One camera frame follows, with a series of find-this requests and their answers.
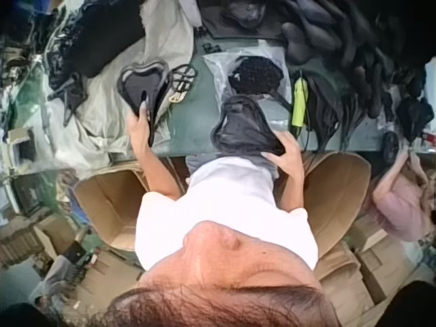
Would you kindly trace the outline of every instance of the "white cloth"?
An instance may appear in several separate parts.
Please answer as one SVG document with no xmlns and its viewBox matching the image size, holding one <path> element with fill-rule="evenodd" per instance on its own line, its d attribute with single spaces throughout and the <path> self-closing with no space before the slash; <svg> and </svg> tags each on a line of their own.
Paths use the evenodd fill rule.
<svg viewBox="0 0 436 327">
<path fill-rule="evenodd" d="M 75 0 L 66 7 L 74 10 L 82 2 Z M 163 59 L 171 69 L 190 62 L 193 29 L 178 0 L 145 1 L 138 8 L 138 14 L 141 15 L 146 37 L 125 49 L 96 77 L 87 80 L 88 99 L 79 106 L 67 127 L 62 126 L 63 102 L 60 99 L 46 102 L 50 132 L 57 151 L 53 158 L 42 129 L 38 127 L 37 135 L 41 137 L 37 137 L 37 143 L 47 148 L 41 166 L 49 167 L 47 169 L 74 168 L 80 179 L 89 175 L 88 171 L 110 166 L 109 153 L 126 154 L 129 144 L 125 116 L 130 108 L 116 91 L 120 71 L 126 65 L 149 63 L 155 59 Z M 43 88 L 45 94 L 52 93 L 47 75 L 44 76 Z M 158 118 L 169 108 L 171 94 L 169 92 L 162 102 Z M 167 121 L 160 121 L 155 144 L 170 138 Z"/>
<path fill-rule="evenodd" d="M 278 209 L 272 181 L 266 168 L 240 157 L 224 157 L 197 170 L 186 195 L 177 201 L 155 192 L 145 194 L 136 226 L 135 250 L 141 265 L 150 269 L 181 249 L 183 238 L 197 223 L 214 221 L 281 245 L 313 270 L 318 248 L 307 212 Z"/>
</svg>

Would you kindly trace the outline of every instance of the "white shirt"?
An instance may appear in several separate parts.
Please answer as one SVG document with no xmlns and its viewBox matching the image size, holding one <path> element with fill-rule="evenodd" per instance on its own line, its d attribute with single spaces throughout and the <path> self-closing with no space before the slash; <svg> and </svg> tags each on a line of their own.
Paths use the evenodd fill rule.
<svg viewBox="0 0 436 327">
<path fill-rule="evenodd" d="M 287 213 L 273 198 L 266 168 L 240 157 L 206 163 L 191 177 L 187 193 L 174 201 L 146 193 L 136 226 L 136 255 L 145 270 L 183 247 L 185 235 L 201 221 L 214 221 L 243 234 L 281 245 L 313 270 L 318 247 L 303 208 Z"/>
</svg>

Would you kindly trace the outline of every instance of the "hair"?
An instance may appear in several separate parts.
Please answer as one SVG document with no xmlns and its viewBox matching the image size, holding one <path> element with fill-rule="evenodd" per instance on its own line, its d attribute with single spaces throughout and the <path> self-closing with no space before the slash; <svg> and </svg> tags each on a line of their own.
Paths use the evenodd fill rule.
<svg viewBox="0 0 436 327">
<path fill-rule="evenodd" d="M 337 327 L 330 301 L 306 286 L 246 287 L 222 290 L 248 296 L 240 305 L 168 291 L 135 289 L 114 299 L 108 309 L 91 317 L 86 327 Z"/>
</svg>

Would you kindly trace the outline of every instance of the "hand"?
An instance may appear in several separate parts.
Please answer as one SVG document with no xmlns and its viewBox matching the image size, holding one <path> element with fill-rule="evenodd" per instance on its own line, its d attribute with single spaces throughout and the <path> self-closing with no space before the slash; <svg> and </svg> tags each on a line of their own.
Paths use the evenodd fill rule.
<svg viewBox="0 0 436 327">
<path fill-rule="evenodd" d="M 272 153 L 262 152 L 262 155 L 276 164 L 295 181 L 303 182 L 305 179 L 305 169 L 302 165 L 300 146 L 297 141 L 288 131 L 275 131 L 274 134 L 285 147 L 285 154 L 279 157 Z"/>
<path fill-rule="evenodd" d="M 411 152 L 409 154 L 409 158 L 410 158 L 410 162 L 409 162 L 409 167 L 410 169 L 412 169 L 414 172 L 419 172 L 421 171 L 421 161 L 420 158 L 416 155 L 415 152 Z"/>
<path fill-rule="evenodd" d="M 129 110 L 127 114 L 127 130 L 136 158 L 138 160 L 143 159 L 147 152 L 151 151 L 149 147 L 150 126 L 147 119 L 145 102 L 141 103 L 139 118 Z"/>
</svg>

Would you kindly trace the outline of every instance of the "black bicycle saddle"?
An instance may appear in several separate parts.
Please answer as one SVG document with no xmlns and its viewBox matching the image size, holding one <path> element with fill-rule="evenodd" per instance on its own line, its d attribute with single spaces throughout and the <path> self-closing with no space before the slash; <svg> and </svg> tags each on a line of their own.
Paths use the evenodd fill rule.
<svg viewBox="0 0 436 327">
<path fill-rule="evenodd" d="M 258 103 L 247 95 L 235 95 L 224 102 L 211 140 L 224 155 L 259 155 L 261 152 L 282 155 L 285 152 Z"/>
<path fill-rule="evenodd" d="M 169 76 L 170 70 L 165 61 L 156 60 L 147 65 L 134 63 L 122 70 L 116 84 L 119 94 L 136 116 L 139 116 L 141 103 L 146 102 L 149 111 L 149 146 L 153 145 L 155 139 L 157 111 L 171 87 Z"/>
</svg>

